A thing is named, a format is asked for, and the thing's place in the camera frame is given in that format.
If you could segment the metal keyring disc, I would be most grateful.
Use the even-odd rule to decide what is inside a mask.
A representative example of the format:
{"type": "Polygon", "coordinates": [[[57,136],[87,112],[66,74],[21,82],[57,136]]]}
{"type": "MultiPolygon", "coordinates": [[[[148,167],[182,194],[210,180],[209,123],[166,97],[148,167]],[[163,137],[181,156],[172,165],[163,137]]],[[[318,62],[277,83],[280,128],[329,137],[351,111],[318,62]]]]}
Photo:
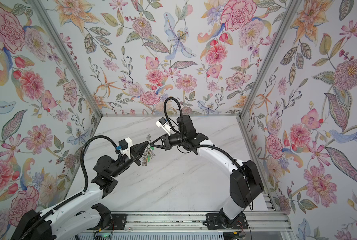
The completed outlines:
{"type": "Polygon", "coordinates": [[[150,160],[152,160],[153,157],[155,157],[155,154],[154,154],[154,147],[151,147],[150,146],[150,143],[151,143],[151,135],[148,134],[146,137],[145,137],[146,141],[148,142],[148,146],[146,147],[144,153],[143,153],[143,156],[142,156],[142,166],[143,167],[146,167],[147,164],[150,162],[150,160]]]}

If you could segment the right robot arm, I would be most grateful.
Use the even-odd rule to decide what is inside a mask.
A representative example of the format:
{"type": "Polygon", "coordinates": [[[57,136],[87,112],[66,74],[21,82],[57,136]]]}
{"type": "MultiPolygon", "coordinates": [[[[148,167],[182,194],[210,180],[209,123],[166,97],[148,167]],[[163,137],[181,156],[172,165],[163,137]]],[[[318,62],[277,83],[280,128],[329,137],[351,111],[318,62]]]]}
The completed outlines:
{"type": "Polygon", "coordinates": [[[206,135],[198,133],[190,116],[177,118],[178,130],[174,130],[171,120],[162,117],[155,124],[165,134],[150,143],[153,148],[165,151],[173,147],[184,150],[210,160],[220,167],[229,177],[229,198],[220,210],[220,218],[234,221],[245,209],[253,210],[253,201],[262,195],[264,186],[257,165],[231,156],[217,147],[206,135]]]}

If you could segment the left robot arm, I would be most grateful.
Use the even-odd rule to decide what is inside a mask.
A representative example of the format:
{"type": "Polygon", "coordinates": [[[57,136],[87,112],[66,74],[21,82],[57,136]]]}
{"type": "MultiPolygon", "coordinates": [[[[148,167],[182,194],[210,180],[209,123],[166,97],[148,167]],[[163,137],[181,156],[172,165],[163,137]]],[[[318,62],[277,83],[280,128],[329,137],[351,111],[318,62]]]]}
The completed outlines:
{"type": "Polygon", "coordinates": [[[125,172],[133,163],[140,165],[148,142],[120,147],[118,158],[100,157],[94,171],[95,178],[78,194],[36,212],[30,210],[19,221],[13,235],[14,240],[68,240],[85,230],[104,229],[112,223],[111,210],[100,201],[116,187],[116,177],[125,172]]]}

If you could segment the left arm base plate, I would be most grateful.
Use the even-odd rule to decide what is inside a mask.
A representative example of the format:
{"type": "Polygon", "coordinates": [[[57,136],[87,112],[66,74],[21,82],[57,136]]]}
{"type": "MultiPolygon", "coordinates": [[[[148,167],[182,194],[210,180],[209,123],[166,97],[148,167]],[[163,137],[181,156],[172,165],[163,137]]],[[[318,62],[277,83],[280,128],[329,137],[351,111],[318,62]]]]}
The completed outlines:
{"type": "Polygon", "coordinates": [[[89,228],[88,230],[104,230],[104,229],[109,229],[109,230],[124,230],[125,229],[125,224],[127,220],[127,214],[110,214],[109,216],[106,216],[103,218],[103,220],[100,220],[98,225],[95,227],[89,228]]]}

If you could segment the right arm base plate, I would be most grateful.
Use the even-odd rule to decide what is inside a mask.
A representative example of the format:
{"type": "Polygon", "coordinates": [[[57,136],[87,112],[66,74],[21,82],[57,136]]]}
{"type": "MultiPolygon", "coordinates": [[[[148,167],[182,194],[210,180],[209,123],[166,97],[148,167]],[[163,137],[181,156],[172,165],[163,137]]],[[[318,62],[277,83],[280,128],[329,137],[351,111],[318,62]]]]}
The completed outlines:
{"type": "Polygon", "coordinates": [[[205,221],[202,224],[208,230],[247,230],[249,228],[246,216],[243,213],[240,213],[232,220],[221,213],[208,213],[205,215],[205,221]]]}

